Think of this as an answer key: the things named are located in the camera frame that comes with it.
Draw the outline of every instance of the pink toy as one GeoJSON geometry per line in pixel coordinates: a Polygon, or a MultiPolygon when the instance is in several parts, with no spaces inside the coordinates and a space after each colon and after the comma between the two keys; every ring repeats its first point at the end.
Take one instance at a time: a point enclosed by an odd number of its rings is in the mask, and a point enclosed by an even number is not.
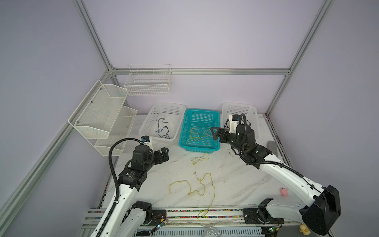
{"type": "Polygon", "coordinates": [[[282,196],[285,196],[285,197],[288,196],[288,192],[286,188],[280,188],[280,193],[282,194],[282,196]]]}

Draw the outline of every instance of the wall-mounted shelf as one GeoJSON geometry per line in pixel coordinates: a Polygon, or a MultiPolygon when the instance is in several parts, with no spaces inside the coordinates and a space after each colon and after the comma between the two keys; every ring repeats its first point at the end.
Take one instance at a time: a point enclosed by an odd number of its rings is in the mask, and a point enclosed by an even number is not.
{"type": "Polygon", "coordinates": [[[171,66],[169,64],[130,64],[125,89],[130,96],[169,95],[171,66]]]}
{"type": "MultiPolygon", "coordinates": [[[[99,87],[82,113],[69,118],[77,130],[102,155],[108,156],[110,147],[129,136],[137,110],[124,106],[128,90],[116,85],[106,85],[97,81],[99,87]]],[[[119,156],[126,142],[118,144],[112,155],[119,156]]]]}
{"type": "MultiPolygon", "coordinates": [[[[122,106],[120,113],[117,115],[116,121],[112,130],[108,136],[108,139],[99,139],[96,141],[94,147],[103,156],[108,156],[109,149],[117,141],[129,136],[134,122],[134,118],[137,115],[137,110],[122,106]]],[[[112,152],[112,155],[119,156],[124,151],[126,141],[119,143],[112,152]]]]}
{"type": "Polygon", "coordinates": [[[101,84],[80,116],[69,123],[85,139],[107,139],[127,94],[122,87],[101,84]]]}

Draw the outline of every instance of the aluminum frame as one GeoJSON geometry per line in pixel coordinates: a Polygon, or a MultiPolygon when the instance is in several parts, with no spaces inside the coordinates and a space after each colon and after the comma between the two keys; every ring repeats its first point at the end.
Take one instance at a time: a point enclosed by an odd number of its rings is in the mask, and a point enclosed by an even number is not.
{"type": "MultiPolygon", "coordinates": [[[[102,77],[100,78],[102,83],[105,83],[108,79],[113,80],[115,85],[119,86],[119,83],[117,81],[117,75],[124,75],[129,74],[129,69],[124,68],[113,68],[113,66],[110,64],[109,59],[105,53],[104,47],[101,44],[100,38],[95,30],[94,24],[89,16],[88,10],[84,4],[83,0],[73,0],[79,15],[88,31],[88,34],[94,43],[94,46],[97,50],[97,52],[100,55],[100,58],[107,68],[107,70],[104,72],[102,77]]],[[[297,66],[299,65],[301,59],[303,58],[306,50],[308,49],[310,43],[312,42],[317,30],[319,29],[321,23],[323,22],[324,18],[326,17],[329,9],[333,5],[334,0],[324,0],[322,3],[315,19],[313,20],[313,23],[307,32],[295,58],[293,59],[291,66],[289,69],[287,68],[262,68],[262,69],[255,69],[255,68],[232,68],[232,69],[220,69],[220,68],[202,68],[202,69],[195,69],[195,68],[173,68],[172,74],[177,75],[284,75],[283,81],[281,82],[281,85],[279,86],[274,98],[272,99],[267,112],[266,112],[266,122],[269,125],[270,131],[274,137],[275,142],[278,145],[279,152],[281,153],[284,162],[291,166],[291,163],[284,151],[284,148],[274,130],[274,127],[269,119],[269,115],[272,113],[275,105],[277,104],[278,100],[280,99],[284,89],[288,85],[293,73],[295,72],[297,66]]],[[[92,97],[93,93],[96,92],[98,87],[94,87],[87,96],[83,99],[81,104],[76,109],[75,113],[81,112],[85,105],[89,102],[89,99],[92,97]]],[[[12,195],[12,197],[9,199],[9,201],[5,204],[4,208],[0,211],[0,237],[3,236],[6,231],[9,229],[9,227],[12,225],[14,220],[17,218],[23,207],[25,206],[26,202],[28,201],[29,197],[33,193],[33,190],[36,188],[36,186],[39,184],[39,182],[44,177],[46,171],[49,169],[50,165],[54,162],[56,155],[60,151],[60,149],[64,146],[65,142],[67,141],[69,135],[73,131],[73,127],[67,122],[59,134],[55,137],[53,142],[50,144],[50,146],[47,148],[47,150],[44,152],[42,157],[38,160],[36,165],[32,168],[32,170],[29,172],[29,174],[25,177],[25,179],[22,181],[22,183],[19,185],[15,193],[12,195]]]]}
{"type": "Polygon", "coordinates": [[[321,23],[325,19],[326,15],[329,12],[330,8],[332,7],[333,3],[334,3],[334,0],[324,0],[324,2],[322,3],[320,9],[317,12],[315,19],[312,22],[311,27],[309,28],[303,42],[301,43],[299,50],[297,51],[297,53],[295,55],[295,58],[293,59],[293,61],[291,63],[289,74],[284,76],[278,90],[276,91],[276,93],[274,95],[273,100],[271,101],[271,103],[270,103],[270,105],[266,111],[267,116],[269,116],[273,112],[275,105],[277,104],[280,97],[282,96],[284,89],[287,87],[288,83],[290,82],[292,75],[294,74],[296,68],[298,67],[300,61],[302,60],[305,52],[309,48],[310,43],[314,39],[317,30],[320,28],[321,23]]]}
{"type": "MultiPolygon", "coordinates": [[[[114,68],[111,71],[114,75],[130,73],[129,68],[114,68]]],[[[289,72],[289,68],[171,68],[173,75],[288,75],[289,72]]]]}
{"type": "MultiPolygon", "coordinates": [[[[102,83],[105,83],[111,77],[110,71],[105,71],[100,78],[102,83]]],[[[94,86],[92,90],[86,95],[81,104],[77,107],[74,114],[79,116],[81,111],[85,108],[86,104],[90,102],[92,96],[96,93],[100,87],[100,83],[94,86]]],[[[53,142],[49,145],[47,150],[41,156],[41,158],[34,165],[32,170],[24,178],[17,190],[13,193],[9,201],[5,204],[4,208],[0,211],[0,236],[3,236],[15,221],[29,197],[32,195],[33,190],[40,183],[45,176],[47,170],[54,162],[57,154],[66,143],[68,137],[74,128],[66,122],[59,134],[55,137],[53,142]]]]}

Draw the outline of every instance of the white wire basket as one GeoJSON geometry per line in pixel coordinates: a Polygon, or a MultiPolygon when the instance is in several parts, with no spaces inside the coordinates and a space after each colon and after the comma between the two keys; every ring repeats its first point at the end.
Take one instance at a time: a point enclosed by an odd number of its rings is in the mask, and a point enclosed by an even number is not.
{"type": "MultiPolygon", "coordinates": [[[[109,133],[108,139],[97,140],[94,147],[103,156],[108,156],[111,146],[117,141],[127,138],[132,129],[137,110],[122,106],[117,115],[113,128],[109,133]]],[[[112,151],[112,156],[119,156],[124,151],[126,141],[119,143],[112,151]]]]}
{"type": "Polygon", "coordinates": [[[171,66],[169,64],[129,64],[125,89],[130,96],[169,95],[171,66]]]}
{"type": "Polygon", "coordinates": [[[184,105],[156,102],[150,109],[138,134],[154,137],[154,140],[174,141],[185,112],[186,107],[184,105]]]}
{"type": "Polygon", "coordinates": [[[258,128],[258,113],[257,108],[252,105],[237,104],[237,103],[223,103],[221,111],[221,127],[229,127],[230,121],[229,115],[240,115],[244,113],[246,115],[247,124],[250,124],[252,130],[254,130],[255,139],[259,137],[258,128]]]}
{"type": "Polygon", "coordinates": [[[74,114],[69,118],[69,123],[87,140],[108,138],[128,94],[125,88],[97,83],[99,89],[80,116],[75,121],[74,114]]]}

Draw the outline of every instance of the wire mesh basket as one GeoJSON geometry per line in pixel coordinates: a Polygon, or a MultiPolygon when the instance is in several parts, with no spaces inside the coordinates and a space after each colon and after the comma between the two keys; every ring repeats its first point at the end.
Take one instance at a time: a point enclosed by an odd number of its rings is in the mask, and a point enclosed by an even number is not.
{"type": "MultiPolygon", "coordinates": [[[[137,110],[122,106],[120,113],[117,115],[112,130],[109,132],[108,139],[97,140],[94,147],[103,156],[108,156],[109,149],[117,141],[127,138],[132,129],[137,110]]],[[[112,151],[113,156],[119,156],[124,151],[126,141],[119,143],[112,151]]]]}
{"type": "Polygon", "coordinates": [[[212,153],[220,149],[215,141],[211,127],[220,126],[220,113],[212,110],[187,110],[184,114],[179,146],[186,151],[212,153]]]}
{"type": "Polygon", "coordinates": [[[129,64],[125,89],[130,96],[169,95],[171,66],[169,64],[129,64]]]}
{"type": "Polygon", "coordinates": [[[80,116],[72,120],[72,115],[69,119],[85,139],[108,138],[128,94],[128,90],[122,87],[99,83],[99,89],[80,116]]]}

